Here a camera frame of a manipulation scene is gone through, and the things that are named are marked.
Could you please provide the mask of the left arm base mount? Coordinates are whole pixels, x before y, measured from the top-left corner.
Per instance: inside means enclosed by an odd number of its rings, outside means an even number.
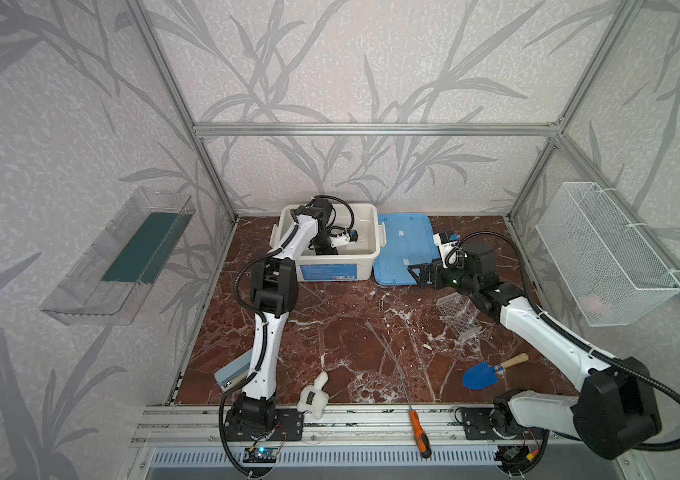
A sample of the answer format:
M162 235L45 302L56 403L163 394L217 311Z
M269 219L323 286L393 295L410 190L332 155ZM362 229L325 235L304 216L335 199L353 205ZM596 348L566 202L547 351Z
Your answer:
M265 437L267 440L295 442L302 439L304 421L305 414L296 408L277 407L262 417L233 407L226 413L223 431L228 441L254 441Z

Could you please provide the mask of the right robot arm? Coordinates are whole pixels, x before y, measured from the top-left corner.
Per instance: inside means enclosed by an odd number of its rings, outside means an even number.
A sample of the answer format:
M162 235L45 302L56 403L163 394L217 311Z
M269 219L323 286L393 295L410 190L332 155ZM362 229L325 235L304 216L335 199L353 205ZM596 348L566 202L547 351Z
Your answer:
M629 450L680 450L680 436L655 443L662 429L656 395L680 406L680 394L655 380L634 357L620 359L594 346L542 309L521 285L501 279L495 251L454 232L437 234L439 255L411 265L417 285L451 288L477 309L522 337L551 361L575 387L574 396L515 390L495 401L494 427L511 436L523 427L540 428L584 443L601 458L613 460Z

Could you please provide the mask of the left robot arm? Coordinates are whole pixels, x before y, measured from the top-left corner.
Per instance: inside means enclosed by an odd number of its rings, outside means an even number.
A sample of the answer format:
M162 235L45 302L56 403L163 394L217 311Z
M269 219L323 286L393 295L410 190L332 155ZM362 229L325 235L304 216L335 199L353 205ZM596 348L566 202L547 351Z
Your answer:
M252 313L255 339L246 377L223 394L219 429L261 438L276 427L276 370L284 327L299 296L297 260L309 249L336 255L338 247L358 240L350 204L317 195L290 211L291 229L277 246L247 263L234 283L236 302Z

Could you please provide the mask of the clear acrylic test tube rack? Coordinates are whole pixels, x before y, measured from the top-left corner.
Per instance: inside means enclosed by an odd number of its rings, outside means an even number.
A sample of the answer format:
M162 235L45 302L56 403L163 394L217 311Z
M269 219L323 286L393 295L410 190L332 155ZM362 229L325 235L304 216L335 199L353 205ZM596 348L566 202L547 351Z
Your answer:
M468 296L451 293L438 299L436 306L440 319L455 333L460 343L472 342L482 332L478 321L480 311Z

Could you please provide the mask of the white plastic storage bin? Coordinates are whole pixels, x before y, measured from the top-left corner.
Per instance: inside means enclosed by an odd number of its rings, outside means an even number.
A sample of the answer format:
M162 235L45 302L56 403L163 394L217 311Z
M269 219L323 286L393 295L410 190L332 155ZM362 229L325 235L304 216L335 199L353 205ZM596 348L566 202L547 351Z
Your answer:
M353 230L358 240L340 240L336 255L318 255L306 249L296 258L299 282L364 281L369 280L374 262L386 245L385 224L379 222L377 207L371 203L351 203L354 212Z

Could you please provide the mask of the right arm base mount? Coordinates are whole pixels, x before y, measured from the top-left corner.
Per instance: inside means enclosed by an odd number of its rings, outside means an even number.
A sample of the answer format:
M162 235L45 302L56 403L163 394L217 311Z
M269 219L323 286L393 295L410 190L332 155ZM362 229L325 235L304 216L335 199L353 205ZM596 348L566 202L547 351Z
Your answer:
M478 407L457 406L453 410L454 421L463 429L467 440L516 441L531 440L542 442L546 437L544 429L520 427L515 423L506 425L500 414L489 405Z

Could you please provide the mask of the clear plastic pipette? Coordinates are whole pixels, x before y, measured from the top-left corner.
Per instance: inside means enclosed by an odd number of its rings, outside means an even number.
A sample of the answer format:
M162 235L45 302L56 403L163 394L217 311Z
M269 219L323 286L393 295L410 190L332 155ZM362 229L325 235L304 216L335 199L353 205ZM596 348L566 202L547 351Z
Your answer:
M402 386L405 399L407 400L407 404L409 405L409 407L412 407L411 397L408 391L408 382L406 374L400 364L398 356L394 353L390 344L375 330L374 326L370 322L366 322L365 325L371 331L375 339L381 344L385 354L394 362L395 371L397 372L397 375L399 377L399 383Z

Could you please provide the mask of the blue plastic bin lid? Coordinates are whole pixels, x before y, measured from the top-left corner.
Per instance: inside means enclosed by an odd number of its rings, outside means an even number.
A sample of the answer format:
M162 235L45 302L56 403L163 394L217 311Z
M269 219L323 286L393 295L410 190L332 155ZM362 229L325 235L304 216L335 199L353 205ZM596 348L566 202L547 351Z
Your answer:
M430 218L424 214L383 214L379 222L386 244L374 262L375 281L382 286L416 285L408 267L430 263L439 256Z

